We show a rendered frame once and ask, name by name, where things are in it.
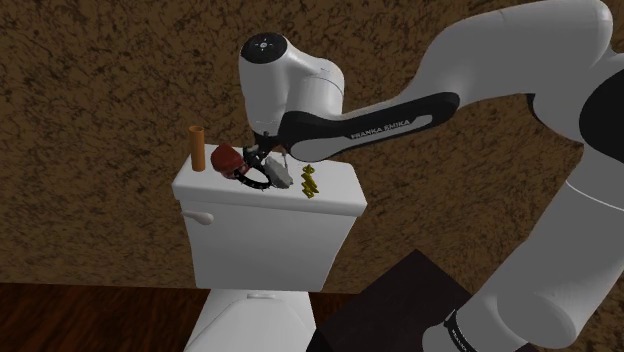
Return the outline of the orange cardboard tube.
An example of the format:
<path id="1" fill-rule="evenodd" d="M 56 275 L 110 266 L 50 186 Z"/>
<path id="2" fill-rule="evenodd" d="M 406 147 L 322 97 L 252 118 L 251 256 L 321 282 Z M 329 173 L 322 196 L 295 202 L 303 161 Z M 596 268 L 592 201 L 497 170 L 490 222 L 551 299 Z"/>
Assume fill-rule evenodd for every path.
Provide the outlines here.
<path id="1" fill-rule="evenodd" d="M 204 129 L 202 126 L 190 126 L 188 131 L 192 170 L 202 172 L 206 168 Z"/>

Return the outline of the dark robot stand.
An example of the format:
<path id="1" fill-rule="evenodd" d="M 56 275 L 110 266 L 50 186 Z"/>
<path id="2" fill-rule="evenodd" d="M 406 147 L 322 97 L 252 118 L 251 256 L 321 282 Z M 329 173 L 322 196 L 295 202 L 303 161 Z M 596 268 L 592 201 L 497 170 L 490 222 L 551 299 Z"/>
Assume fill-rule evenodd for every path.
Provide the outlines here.
<path id="1" fill-rule="evenodd" d="M 538 352 L 415 250 L 325 320 L 306 352 Z"/>

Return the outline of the grey lumpy object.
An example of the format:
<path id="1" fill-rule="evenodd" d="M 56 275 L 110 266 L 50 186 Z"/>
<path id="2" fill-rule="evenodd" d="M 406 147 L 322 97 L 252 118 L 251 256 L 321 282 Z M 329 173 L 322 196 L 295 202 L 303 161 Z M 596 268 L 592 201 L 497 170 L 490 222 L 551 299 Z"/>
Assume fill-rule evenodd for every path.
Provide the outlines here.
<path id="1" fill-rule="evenodd" d="M 288 189 L 293 184 L 293 179 L 287 167 L 270 156 L 267 156 L 265 159 L 264 171 L 271 184 L 276 188 Z"/>

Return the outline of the red rounded object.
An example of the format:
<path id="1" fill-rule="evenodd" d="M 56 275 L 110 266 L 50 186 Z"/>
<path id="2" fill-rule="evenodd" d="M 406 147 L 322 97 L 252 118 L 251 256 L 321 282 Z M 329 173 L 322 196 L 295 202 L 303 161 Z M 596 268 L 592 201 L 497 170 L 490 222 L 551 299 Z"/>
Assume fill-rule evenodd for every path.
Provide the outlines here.
<path id="1" fill-rule="evenodd" d="M 245 175 L 249 171 L 249 166 L 242 155 L 236 151 L 229 143 L 220 144 L 210 156 L 213 169 L 228 179 L 235 179 L 235 172 Z"/>

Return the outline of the white toilet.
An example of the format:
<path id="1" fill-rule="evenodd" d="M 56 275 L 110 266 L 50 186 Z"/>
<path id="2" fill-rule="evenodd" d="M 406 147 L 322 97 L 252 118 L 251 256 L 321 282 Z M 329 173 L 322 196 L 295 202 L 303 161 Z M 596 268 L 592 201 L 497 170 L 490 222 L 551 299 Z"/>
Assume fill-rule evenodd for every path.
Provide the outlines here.
<path id="1" fill-rule="evenodd" d="M 172 189 L 191 245 L 195 282 L 209 292 L 183 352 L 306 352 L 316 330 L 309 295 L 320 291 L 367 202 L 354 168 L 314 164 L 318 193 L 295 183 L 256 190 L 185 161 Z"/>

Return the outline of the yellow zigzag object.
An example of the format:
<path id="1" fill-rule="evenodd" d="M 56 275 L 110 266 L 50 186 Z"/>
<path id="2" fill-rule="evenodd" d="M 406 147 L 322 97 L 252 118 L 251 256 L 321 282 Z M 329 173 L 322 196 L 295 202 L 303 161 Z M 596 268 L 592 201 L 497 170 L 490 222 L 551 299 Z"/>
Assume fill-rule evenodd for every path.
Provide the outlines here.
<path id="1" fill-rule="evenodd" d="M 318 186 L 312 178 L 312 174 L 315 172 L 315 169 L 310 165 L 306 165 L 302 168 L 303 173 L 301 177 L 303 178 L 302 182 L 302 192 L 308 197 L 313 198 L 316 194 L 319 193 Z"/>

